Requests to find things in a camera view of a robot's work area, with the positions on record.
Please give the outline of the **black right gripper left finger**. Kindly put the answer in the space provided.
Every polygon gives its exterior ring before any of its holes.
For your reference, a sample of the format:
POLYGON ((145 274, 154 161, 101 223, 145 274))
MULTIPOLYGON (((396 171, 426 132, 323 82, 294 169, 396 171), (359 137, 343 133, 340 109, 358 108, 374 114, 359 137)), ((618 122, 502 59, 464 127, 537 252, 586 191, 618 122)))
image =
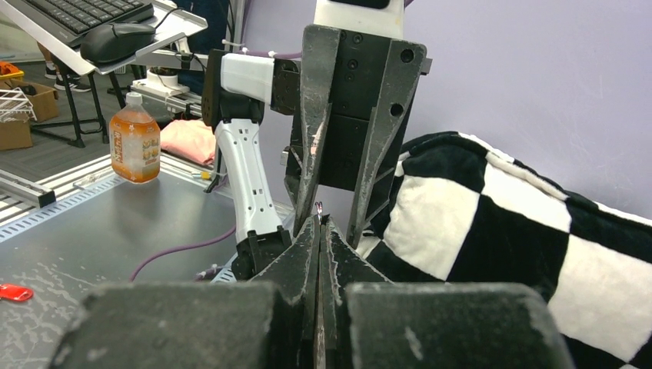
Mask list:
POLYGON ((51 368, 312 368, 320 225, 249 281, 105 284, 81 303, 51 368))

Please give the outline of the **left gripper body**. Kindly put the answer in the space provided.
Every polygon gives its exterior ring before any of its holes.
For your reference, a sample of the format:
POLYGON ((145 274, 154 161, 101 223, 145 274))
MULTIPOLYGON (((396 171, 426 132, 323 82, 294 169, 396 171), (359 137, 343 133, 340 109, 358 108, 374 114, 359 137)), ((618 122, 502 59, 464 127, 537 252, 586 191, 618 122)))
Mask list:
MULTIPOLYGON (((339 30, 340 41, 330 92, 331 113, 318 187, 338 188, 354 195, 371 111, 378 100, 389 42, 395 38, 339 30)), ((427 64, 426 58, 421 76, 426 73, 427 64)), ((279 111, 287 112, 293 118, 284 183, 295 206, 303 158, 300 113, 301 60, 284 60, 281 69, 286 73, 286 77, 282 81, 281 90, 275 96, 280 102, 279 111)), ((411 105, 405 116, 404 127, 398 132, 391 147, 391 153, 397 155, 397 161, 411 105)))

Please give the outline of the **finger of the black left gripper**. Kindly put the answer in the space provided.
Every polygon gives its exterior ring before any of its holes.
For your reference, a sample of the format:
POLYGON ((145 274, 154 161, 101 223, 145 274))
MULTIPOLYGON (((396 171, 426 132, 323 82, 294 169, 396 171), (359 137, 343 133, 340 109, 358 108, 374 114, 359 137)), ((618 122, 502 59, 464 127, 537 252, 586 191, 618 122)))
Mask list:
POLYGON ((311 216, 318 189, 339 41, 340 30, 337 28, 313 24, 304 29, 300 78, 303 158, 294 235, 298 235, 303 223, 311 216))
POLYGON ((354 191, 348 243, 356 248, 363 230, 388 204, 397 155, 391 153, 414 97, 426 46, 392 39, 389 42, 378 100, 371 111, 354 191))

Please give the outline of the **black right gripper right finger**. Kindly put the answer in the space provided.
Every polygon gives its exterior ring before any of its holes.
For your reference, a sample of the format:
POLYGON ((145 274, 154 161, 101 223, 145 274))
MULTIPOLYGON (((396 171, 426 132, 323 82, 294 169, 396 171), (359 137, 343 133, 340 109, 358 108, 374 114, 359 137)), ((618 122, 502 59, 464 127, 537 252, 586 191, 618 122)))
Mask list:
POLYGON ((321 222, 329 368, 572 368, 543 298, 512 283, 394 283, 321 222))

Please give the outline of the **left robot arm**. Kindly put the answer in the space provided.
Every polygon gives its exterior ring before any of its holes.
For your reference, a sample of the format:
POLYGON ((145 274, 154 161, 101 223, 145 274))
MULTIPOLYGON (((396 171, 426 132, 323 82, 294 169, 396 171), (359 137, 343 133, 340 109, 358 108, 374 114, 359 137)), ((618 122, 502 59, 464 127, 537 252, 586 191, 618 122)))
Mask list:
POLYGON ((414 95, 430 63, 421 43, 325 25, 304 29, 297 61, 210 52, 201 112, 233 194, 231 270, 239 281, 290 246, 320 186, 354 195, 346 240, 359 242, 388 207, 414 95), (284 177, 295 210, 291 230, 274 209, 262 162, 265 109, 293 118, 284 177))

